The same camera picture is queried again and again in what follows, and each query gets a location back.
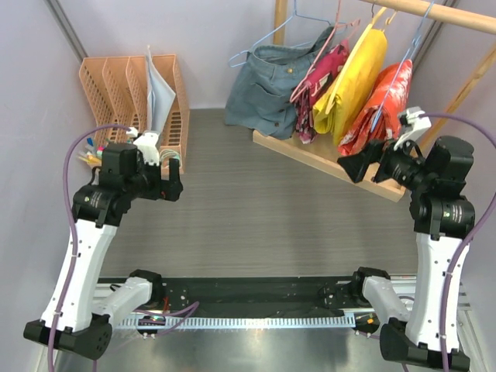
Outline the orange tie-dye trousers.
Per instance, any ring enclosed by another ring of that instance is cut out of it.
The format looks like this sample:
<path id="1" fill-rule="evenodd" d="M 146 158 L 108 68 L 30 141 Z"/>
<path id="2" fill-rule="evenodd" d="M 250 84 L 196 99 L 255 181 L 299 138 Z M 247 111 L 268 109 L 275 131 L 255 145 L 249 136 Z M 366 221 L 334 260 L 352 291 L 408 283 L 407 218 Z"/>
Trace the orange tie-dye trousers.
<path id="1" fill-rule="evenodd" d="M 359 153 L 371 140 L 399 137 L 398 113 L 406 109 L 412 68 L 412 61 L 407 59 L 379 73 L 370 97 L 338 145 L 341 155 Z"/>

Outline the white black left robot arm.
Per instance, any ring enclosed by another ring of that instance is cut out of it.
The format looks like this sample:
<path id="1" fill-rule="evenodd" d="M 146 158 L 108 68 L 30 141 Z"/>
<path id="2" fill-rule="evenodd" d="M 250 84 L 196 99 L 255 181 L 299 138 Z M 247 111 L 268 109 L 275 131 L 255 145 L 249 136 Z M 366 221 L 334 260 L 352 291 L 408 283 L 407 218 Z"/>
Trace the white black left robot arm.
<path id="1" fill-rule="evenodd" d="M 93 302 L 103 260 L 132 201 L 175 202 L 183 191 L 180 161 L 169 160 L 169 174 L 163 179 L 159 155 L 147 150 L 130 143 L 109 144 L 90 182 L 74 194 L 75 230 L 57 285 L 41 317 L 26 323 L 25 339 L 98 360 L 109 346 L 112 330 L 127 315 L 164 303 L 162 277 L 147 270 L 133 271 L 120 288 L 98 304 Z"/>

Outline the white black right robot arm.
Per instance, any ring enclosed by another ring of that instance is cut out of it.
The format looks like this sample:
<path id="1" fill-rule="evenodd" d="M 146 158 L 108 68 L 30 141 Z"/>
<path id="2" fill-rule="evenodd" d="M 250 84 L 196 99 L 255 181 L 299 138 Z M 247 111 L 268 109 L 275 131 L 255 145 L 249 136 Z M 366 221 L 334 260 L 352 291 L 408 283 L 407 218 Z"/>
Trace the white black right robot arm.
<path id="1" fill-rule="evenodd" d="M 461 194 L 474 148 L 454 136 L 441 136 L 427 157 L 413 157 L 416 142 L 370 141 L 359 153 L 340 157 L 339 165 L 354 183 L 378 163 L 374 182 L 397 181 L 411 192 L 409 211 L 418 249 L 415 297 L 407 309 L 383 270 L 361 267 L 353 275 L 351 301 L 374 308 L 385 360 L 434 370 L 468 371 L 470 359 L 460 350 L 456 310 L 464 255 L 456 250 L 475 225 L 474 206 Z"/>

